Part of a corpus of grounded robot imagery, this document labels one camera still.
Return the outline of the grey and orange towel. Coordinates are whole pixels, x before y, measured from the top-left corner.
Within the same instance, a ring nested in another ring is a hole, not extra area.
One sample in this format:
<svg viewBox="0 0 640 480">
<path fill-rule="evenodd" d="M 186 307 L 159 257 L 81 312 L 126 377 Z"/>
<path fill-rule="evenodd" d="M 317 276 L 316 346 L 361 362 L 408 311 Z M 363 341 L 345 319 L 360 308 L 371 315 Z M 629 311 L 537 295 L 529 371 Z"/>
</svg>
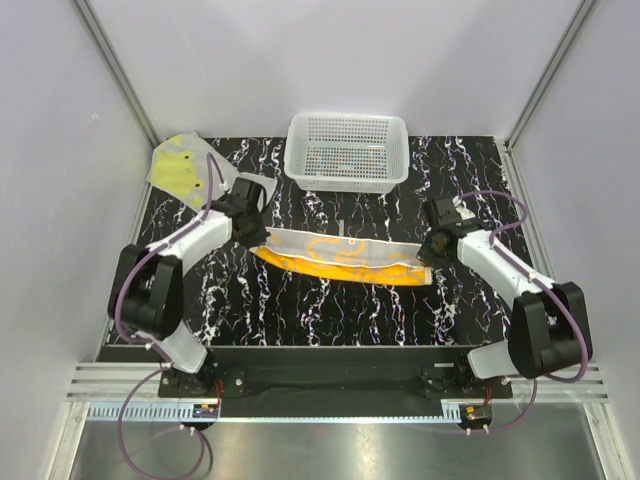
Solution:
<svg viewBox="0 0 640 480">
<path fill-rule="evenodd" d="M 317 278 L 387 286 L 427 286 L 432 268 L 416 255 L 420 246 L 269 227 L 251 252 L 282 270 Z"/>
</svg>

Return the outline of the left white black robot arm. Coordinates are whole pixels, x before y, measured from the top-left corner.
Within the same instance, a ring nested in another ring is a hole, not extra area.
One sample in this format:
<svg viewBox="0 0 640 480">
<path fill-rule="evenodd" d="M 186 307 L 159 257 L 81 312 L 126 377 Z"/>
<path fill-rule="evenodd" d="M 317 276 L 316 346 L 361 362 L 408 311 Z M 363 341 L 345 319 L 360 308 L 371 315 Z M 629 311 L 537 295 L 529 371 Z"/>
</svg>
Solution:
<svg viewBox="0 0 640 480">
<path fill-rule="evenodd" d="M 262 213 L 269 201 L 266 182 L 240 176 L 176 232 L 120 253 L 108 302 L 118 335 L 159 353 L 168 367 L 182 372 L 181 384 L 193 395 L 208 394 L 216 372 L 184 319 L 184 276 L 231 241 L 246 249 L 263 245 L 269 233 Z"/>
</svg>

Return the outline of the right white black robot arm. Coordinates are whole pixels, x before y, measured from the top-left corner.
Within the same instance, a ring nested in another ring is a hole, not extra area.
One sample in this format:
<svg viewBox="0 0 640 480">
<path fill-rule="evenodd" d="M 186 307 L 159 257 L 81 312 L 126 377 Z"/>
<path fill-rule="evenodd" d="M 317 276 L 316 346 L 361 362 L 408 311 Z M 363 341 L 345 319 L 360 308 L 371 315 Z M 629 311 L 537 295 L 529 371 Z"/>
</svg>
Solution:
<svg viewBox="0 0 640 480">
<path fill-rule="evenodd" d="M 465 208 L 466 197 L 423 204 L 429 230 L 416 258 L 436 270 L 453 263 L 472 270 L 510 307 L 511 317 L 505 340 L 468 352 L 466 364 L 454 371 L 455 387 L 472 397 L 496 377 L 582 380 L 593 355 L 584 292 L 541 274 L 508 250 L 498 234 L 520 223 L 492 230 Z"/>
</svg>

